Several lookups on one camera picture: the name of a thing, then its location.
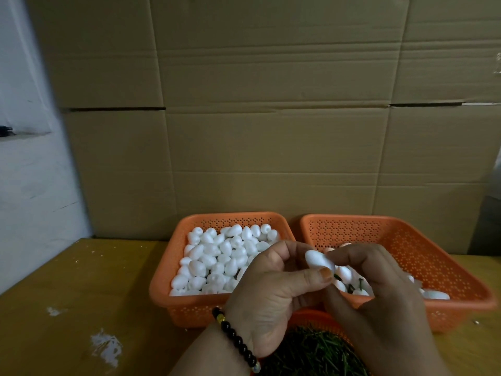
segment fingernail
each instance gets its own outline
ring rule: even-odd
[[[322,275],[322,279],[327,282],[332,280],[334,275],[332,274],[331,270],[329,268],[322,268],[319,270],[320,274]]]

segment bracelet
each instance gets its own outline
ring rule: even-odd
[[[251,368],[252,372],[259,373],[261,371],[261,364],[259,363],[259,360],[253,355],[252,351],[247,349],[247,346],[243,343],[243,339],[236,334],[235,329],[231,328],[231,325],[226,320],[222,310],[215,307],[212,310],[212,316],[221,326],[222,332],[224,332],[228,339],[233,342],[234,346],[238,349],[240,355],[243,356],[243,359]]]

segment person's right hand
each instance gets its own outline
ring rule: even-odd
[[[450,375],[433,340],[423,297],[386,249],[348,245],[326,253],[350,265],[372,286],[375,298],[354,309],[334,285],[324,305],[374,376]]]

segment white paint stain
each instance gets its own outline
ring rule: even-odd
[[[108,335],[101,329],[97,334],[91,335],[93,356],[100,355],[101,358],[112,367],[118,366],[117,357],[122,353],[122,343],[115,335]]]
[[[57,317],[59,314],[66,313],[68,311],[68,309],[57,310],[57,309],[54,309],[53,307],[50,307],[50,306],[48,306],[46,310],[47,310],[47,313],[49,313],[49,315],[51,317]]]

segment table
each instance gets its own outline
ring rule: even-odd
[[[167,374],[200,330],[175,327],[149,300],[166,244],[81,239],[6,291],[0,296],[0,374]],[[454,257],[499,296],[501,258]],[[111,338],[116,351],[118,341],[121,354],[109,348],[102,358],[105,347],[94,346],[91,336]],[[476,314],[435,338],[455,375],[501,373],[499,311]]]

